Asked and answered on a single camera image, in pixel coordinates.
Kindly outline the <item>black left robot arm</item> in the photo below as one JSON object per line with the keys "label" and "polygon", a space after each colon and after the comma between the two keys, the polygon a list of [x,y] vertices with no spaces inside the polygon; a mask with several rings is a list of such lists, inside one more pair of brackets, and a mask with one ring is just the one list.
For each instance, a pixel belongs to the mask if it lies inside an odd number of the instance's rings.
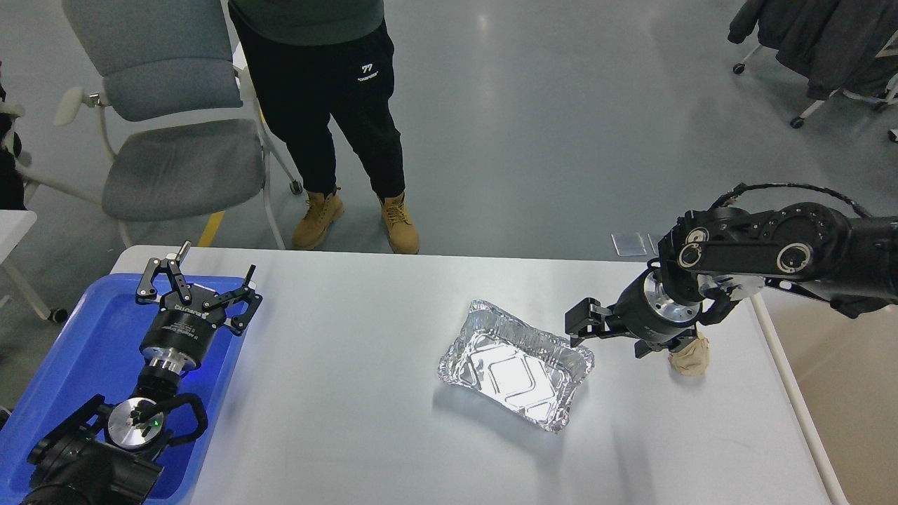
{"label": "black left robot arm", "polygon": [[23,503],[143,504],[163,473],[163,452],[208,429],[204,400],[180,384],[201,368],[218,330],[243,335],[262,297],[251,282],[255,265],[234,290],[186,281],[190,246],[148,259],[135,290],[139,306],[158,310],[139,345],[144,365],[133,392],[118,403],[96,394],[35,443]]}

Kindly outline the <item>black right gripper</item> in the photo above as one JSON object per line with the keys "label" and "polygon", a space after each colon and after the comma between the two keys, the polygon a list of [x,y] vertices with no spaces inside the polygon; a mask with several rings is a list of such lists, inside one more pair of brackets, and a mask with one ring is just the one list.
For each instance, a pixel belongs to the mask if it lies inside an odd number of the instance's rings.
{"label": "black right gripper", "polygon": [[616,316],[628,336],[637,339],[636,358],[662,349],[676,353],[698,338],[695,324],[701,313],[700,303],[681,304],[665,291],[660,271],[644,271],[612,306],[587,297],[571,307],[565,313],[565,334],[572,349],[587,339],[619,337],[619,330],[606,325]]}

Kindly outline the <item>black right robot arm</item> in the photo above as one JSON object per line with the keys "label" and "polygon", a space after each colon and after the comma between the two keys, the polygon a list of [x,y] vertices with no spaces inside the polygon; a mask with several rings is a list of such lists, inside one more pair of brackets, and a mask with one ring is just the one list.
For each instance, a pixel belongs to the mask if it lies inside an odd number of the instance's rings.
{"label": "black right robot arm", "polygon": [[571,347],[629,337],[637,358],[680,352],[696,341],[699,324],[722,322],[766,287],[850,318],[896,304],[895,217],[874,217],[852,199],[854,218],[814,202],[749,213],[732,205],[748,191],[738,185],[708,210],[678,218],[657,244],[657,259],[612,306],[586,298],[568,310]]}

